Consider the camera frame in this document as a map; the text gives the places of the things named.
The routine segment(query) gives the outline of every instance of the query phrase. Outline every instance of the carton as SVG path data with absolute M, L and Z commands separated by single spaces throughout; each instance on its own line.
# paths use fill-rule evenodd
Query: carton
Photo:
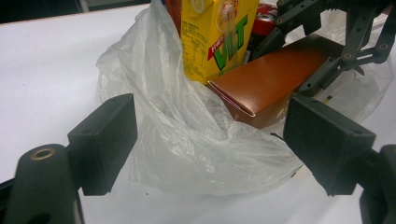
M 242 64 L 259 0 L 182 0 L 184 72 L 207 81 Z
M 262 129 L 286 115 L 289 99 L 328 57 L 343 49 L 310 35 L 208 82 L 235 120 Z

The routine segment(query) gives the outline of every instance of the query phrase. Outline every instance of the yellow box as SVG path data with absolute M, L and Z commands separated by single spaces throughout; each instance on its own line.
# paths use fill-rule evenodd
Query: yellow box
M 181 5 L 180 35 L 187 77 L 206 85 L 236 62 L 242 64 L 259 0 L 182 0 Z M 225 6 L 232 7 L 228 23 L 222 14 Z M 235 43 L 235 48 L 226 47 L 231 46 L 228 43 Z

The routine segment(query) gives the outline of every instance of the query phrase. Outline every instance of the white table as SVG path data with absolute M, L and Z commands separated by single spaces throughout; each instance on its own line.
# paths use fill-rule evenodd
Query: white table
M 0 25 L 0 182 L 14 176 L 26 151 L 68 145 L 66 135 L 98 106 L 96 60 L 145 7 Z M 363 122 L 377 133 L 376 150 L 396 144 L 394 95 L 395 81 Z M 82 196 L 88 224 L 361 223 L 361 188 L 352 196 L 327 197 L 306 168 L 269 193 L 217 197 L 168 195 L 134 184 L 128 164 L 110 194 Z

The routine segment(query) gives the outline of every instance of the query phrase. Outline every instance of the brown box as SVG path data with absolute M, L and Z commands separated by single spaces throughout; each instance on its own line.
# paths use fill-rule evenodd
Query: brown box
M 320 35 L 309 35 L 208 82 L 235 120 L 261 129 L 282 119 L 290 96 L 329 56 L 343 49 Z

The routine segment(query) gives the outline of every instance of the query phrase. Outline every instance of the yellow juice carton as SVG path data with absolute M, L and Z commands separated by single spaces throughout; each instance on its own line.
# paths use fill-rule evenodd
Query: yellow juice carton
M 244 61 L 259 0 L 182 0 L 184 73 L 207 81 Z

